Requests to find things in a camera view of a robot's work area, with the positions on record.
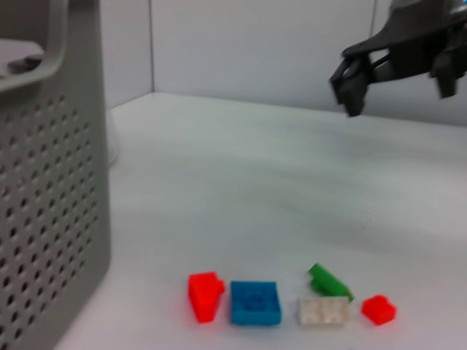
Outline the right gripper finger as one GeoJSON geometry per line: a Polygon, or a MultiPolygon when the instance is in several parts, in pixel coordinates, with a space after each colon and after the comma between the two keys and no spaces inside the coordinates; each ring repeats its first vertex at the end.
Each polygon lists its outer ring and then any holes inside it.
{"type": "Polygon", "coordinates": [[[331,88],[338,105],[344,107],[348,117],[362,114],[366,94],[372,84],[392,77],[390,55],[372,62],[369,55],[344,58],[330,78],[331,88]]]}
{"type": "Polygon", "coordinates": [[[466,53],[442,52],[433,62],[431,77],[436,80],[440,98],[453,97],[457,93],[457,81],[466,73],[466,53]]]}

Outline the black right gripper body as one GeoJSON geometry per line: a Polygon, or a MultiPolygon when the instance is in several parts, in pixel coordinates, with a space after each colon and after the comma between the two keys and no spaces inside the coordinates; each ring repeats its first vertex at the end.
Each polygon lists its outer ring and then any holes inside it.
{"type": "Polygon", "coordinates": [[[374,62],[390,55],[391,79],[428,73],[442,52],[466,53],[465,1],[413,1],[391,9],[380,32],[354,44],[343,58],[369,55],[374,62]]]}

